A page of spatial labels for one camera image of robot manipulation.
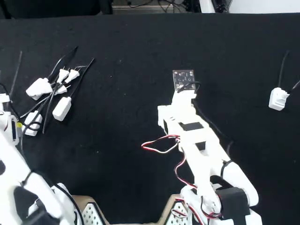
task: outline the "black table surface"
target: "black table surface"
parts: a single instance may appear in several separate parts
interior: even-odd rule
[[[0,80],[8,88],[23,51],[13,95],[21,114],[35,103],[27,87],[71,48],[79,46],[72,66],[96,58],[65,121],[51,119],[45,135],[24,139],[30,167],[95,198],[111,223],[157,221],[183,187],[173,173],[182,155],[140,144],[163,135],[157,106],[171,102],[172,70],[193,69],[202,83],[198,106],[227,136],[218,134],[224,148],[234,140],[230,156],[259,193],[254,209],[263,223],[292,222],[300,200],[300,90],[281,112],[268,101],[286,50],[282,88],[299,80],[299,23],[299,14],[0,21]],[[180,175],[192,179],[187,165]]]

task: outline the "wall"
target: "wall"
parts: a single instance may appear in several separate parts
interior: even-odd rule
[[[233,0],[230,13],[296,13],[300,0]]]

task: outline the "white connector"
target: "white connector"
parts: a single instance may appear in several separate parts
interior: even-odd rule
[[[25,122],[24,122],[24,125],[22,126],[22,131],[24,131],[24,129],[25,129],[25,127],[26,127],[25,125],[30,124],[30,123],[32,122],[32,120],[34,119],[34,117],[35,117],[37,114],[38,114],[38,111],[34,111],[34,112],[31,112],[31,113],[28,114],[28,116],[26,117],[26,120],[25,120]],[[41,123],[42,120],[43,120],[43,117],[42,117],[41,114],[39,114],[39,115],[37,116],[37,118],[35,119],[35,122]],[[30,126],[30,128],[32,128],[32,129],[39,129],[39,127],[40,127],[40,125],[38,125],[38,124],[32,124],[32,125]],[[38,131],[36,131],[36,130],[31,130],[31,129],[28,128],[28,129],[26,129],[25,134],[26,134],[26,135],[29,135],[29,136],[35,136],[35,135],[37,135],[37,132],[38,132]]]
[[[7,94],[0,94],[0,103],[10,102],[9,96]]]
[[[60,73],[58,75],[57,83],[61,83],[67,76],[69,76],[69,71],[65,69],[60,69]]]
[[[43,94],[52,93],[52,87],[47,78],[38,78],[27,90],[26,93],[34,100],[38,100]]]
[[[285,90],[282,90],[278,87],[274,88],[270,95],[269,108],[278,111],[283,110],[285,107],[286,99],[289,96],[290,94],[288,94]]]
[[[52,114],[56,120],[63,121],[71,108],[71,97],[62,97]]]
[[[79,75],[80,74],[79,74],[79,72],[77,70],[71,69],[69,76],[65,80],[65,83],[70,83],[72,80],[74,80],[75,78],[79,77]]]
[[[67,91],[68,91],[67,88],[64,85],[62,85],[60,88],[57,89],[57,91],[55,92],[54,95],[60,95],[60,94],[63,94]]]

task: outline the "small black circuit board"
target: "small black circuit board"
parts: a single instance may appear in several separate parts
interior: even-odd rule
[[[194,71],[192,69],[186,70],[173,70],[173,79],[174,79],[174,86],[175,90],[179,90],[184,85],[194,82]],[[195,84],[189,85],[184,88],[184,90],[195,90]]]

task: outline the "black cable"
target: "black cable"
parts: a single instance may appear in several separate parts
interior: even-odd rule
[[[15,71],[15,76],[14,76],[14,79],[13,79],[13,84],[11,85],[11,89],[10,89],[10,93],[9,93],[9,96],[10,96],[10,97],[12,97],[12,96],[13,96],[13,93],[14,93],[15,82],[16,82],[17,77],[18,77],[18,75],[19,75],[19,70],[20,70],[20,66],[21,66],[21,62],[22,62],[22,55],[23,55],[23,52],[20,51],[17,69],[16,69],[16,71]]]
[[[164,7],[160,4],[161,0],[157,0],[157,3],[159,4],[159,6],[161,7],[161,9],[166,13],[167,11],[164,9]]]
[[[201,209],[201,211],[202,211],[202,213],[206,216],[206,217],[212,217],[212,218],[218,218],[218,217],[216,217],[216,216],[211,216],[210,214],[208,214],[207,212],[205,212],[204,210],[203,210],[203,196],[201,196],[201,206],[200,206],[200,209]]]
[[[77,48],[78,46],[76,46],[69,53],[67,53],[57,61],[52,72],[47,77],[48,80],[50,80],[55,74],[57,74],[60,68],[63,68],[64,66],[66,67],[69,64],[69,62],[74,58],[77,52]]]
[[[287,56],[289,55],[289,53],[290,53],[290,51],[287,50],[285,52],[285,55],[284,55],[282,61],[281,61],[281,67],[280,67],[279,78],[278,78],[278,87],[279,88],[281,87],[281,80],[282,80],[283,69],[285,67],[285,60],[286,60]]]
[[[31,122],[31,123],[29,123],[29,124],[24,124],[24,126],[25,126],[25,129],[22,131],[22,136],[21,136],[21,138],[20,138],[20,153],[21,153],[21,155],[23,156],[23,158],[25,159],[25,161],[27,162],[27,160],[26,160],[26,157],[25,157],[25,152],[24,152],[24,150],[23,150],[23,137],[24,137],[24,135],[25,135],[25,132],[26,132],[26,130],[27,129],[30,129],[30,130],[34,130],[34,131],[38,131],[39,129],[34,129],[34,128],[31,128],[30,126],[31,125],[33,125],[33,124],[38,124],[38,125],[42,125],[40,122],[37,122],[37,121],[33,121],[33,122]]]
[[[76,90],[78,90],[82,80],[83,80],[83,76],[86,74],[86,72],[89,70],[89,68],[91,67],[91,65],[93,64],[93,62],[95,61],[95,58],[93,58],[91,60],[91,62],[89,63],[89,65],[86,67],[86,69],[84,70],[84,72],[82,73],[79,82],[77,83],[77,86],[75,87],[75,89],[72,91],[70,97],[72,97],[74,95],[74,93],[76,92]]]
[[[17,118],[18,120],[20,120],[20,115],[17,113],[17,111],[15,110],[15,107],[13,106],[13,103],[12,103],[12,100],[11,100],[11,97],[10,97],[10,95],[9,95],[9,92],[8,92],[7,88],[6,88],[5,85],[2,84],[2,83],[0,83],[0,86],[4,89],[5,93],[9,96],[9,102],[8,102],[8,104],[9,104],[11,110],[14,112],[16,118]]]
[[[288,94],[291,94],[291,92],[294,91],[299,85],[300,85],[300,81],[298,81],[298,82],[293,86],[293,88],[292,88],[290,91],[288,91]]]
[[[226,148],[226,154],[229,156],[230,155],[230,148],[231,146],[233,145],[234,141],[230,141],[227,145],[227,148]]]
[[[132,6],[132,5],[131,5],[131,2],[128,1],[128,0],[126,0],[126,2],[127,2],[127,5],[128,5],[130,8],[137,8],[137,7],[140,7],[140,6],[146,6],[146,5],[150,4],[151,2],[153,2],[153,0],[149,0],[149,1],[147,1],[147,2],[145,2],[145,3],[143,3],[143,4],[141,4],[141,5],[136,5],[136,6]]]
[[[78,211],[78,214],[79,214],[79,217],[80,217],[80,220],[81,220],[81,223],[82,225],[84,225],[84,220],[83,220],[83,215],[77,205],[77,203],[75,202],[74,198],[65,190],[63,189],[61,186],[59,186],[58,184],[55,184],[54,185],[57,189],[59,189],[60,191],[62,191],[70,200],[71,202],[73,203],[73,205],[75,206],[76,210]]]
[[[201,83],[200,83],[199,81],[191,81],[191,82],[189,82],[189,83],[183,85],[181,88],[179,88],[179,90],[177,91],[177,93],[182,92],[183,90],[185,90],[186,87],[188,87],[188,86],[190,86],[190,85],[193,85],[193,84],[198,84],[198,88],[197,88],[196,91],[195,91],[195,92],[197,93],[197,91],[199,90],[199,87],[200,87],[200,85],[201,85]]]
[[[45,119],[44,119],[44,125],[43,125],[43,134],[45,133],[45,130],[46,130],[46,125],[47,125],[47,120],[48,120],[48,115],[49,115],[49,111],[50,111],[50,106],[52,104],[52,101],[53,101],[53,97],[55,95],[55,92],[57,91],[57,89],[59,88],[59,84],[56,83],[54,89],[53,89],[53,92],[52,94],[50,95],[50,101],[49,101],[49,104],[48,104],[48,107],[47,107],[47,110],[46,110],[46,115],[45,115]]]
[[[24,113],[22,116],[20,116],[20,118],[24,118],[25,116],[27,116],[29,113],[31,113],[36,107],[38,107],[40,104],[42,104],[44,101],[46,101],[49,98],[49,96],[45,97],[44,99],[42,99],[41,101],[39,101],[38,103],[36,103],[31,109],[29,109],[26,113]]]
[[[227,135],[225,135],[218,127],[216,124],[214,124],[206,115],[202,112],[202,110],[198,107],[195,99],[192,99],[193,105],[196,108],[197,112],[200,114],[200,116],[207,122],[209,123],[219,134],[221,134],[223,137],[229,139]]]

